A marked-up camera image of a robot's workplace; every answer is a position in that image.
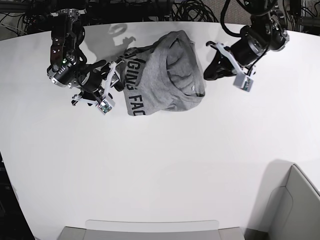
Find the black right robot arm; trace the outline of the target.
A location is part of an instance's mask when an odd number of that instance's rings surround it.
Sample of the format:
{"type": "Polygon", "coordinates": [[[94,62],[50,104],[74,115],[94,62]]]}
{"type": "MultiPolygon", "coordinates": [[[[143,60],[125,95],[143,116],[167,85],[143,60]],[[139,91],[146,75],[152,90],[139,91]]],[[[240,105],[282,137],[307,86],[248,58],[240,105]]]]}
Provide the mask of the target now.
{"type": "Polygon", "coordinates": [[[123,92],[131,114],[181,112],[205,97],[196,44],[184,30],[171,31],[147,46],[124,49],[110,61],[93,64],[80,49],[85,29],[75,9],[58,12],[51,31],[47,75],[59,87],[78,88],[73,105],[84,102],[102,113],[114,108],[112,88],[123,92]]]}

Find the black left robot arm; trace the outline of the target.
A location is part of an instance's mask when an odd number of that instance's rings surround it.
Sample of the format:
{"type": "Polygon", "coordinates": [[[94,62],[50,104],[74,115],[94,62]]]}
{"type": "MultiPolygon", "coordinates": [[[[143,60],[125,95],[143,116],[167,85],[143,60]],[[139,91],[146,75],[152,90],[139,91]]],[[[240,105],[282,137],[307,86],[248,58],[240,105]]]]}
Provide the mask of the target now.
{"type": "Polygon", "coordinates": [[[239,0],[237,3],[250,14],[251,25],[243,26],[238,33],[227,28],[225,16],[229,0],[224,3],[220,13],[220,24],[229,36],[239,38],[230,47],[238,64],[252,69],[268,51],[281,51],[290,37],[277,0],[239,0]]]}

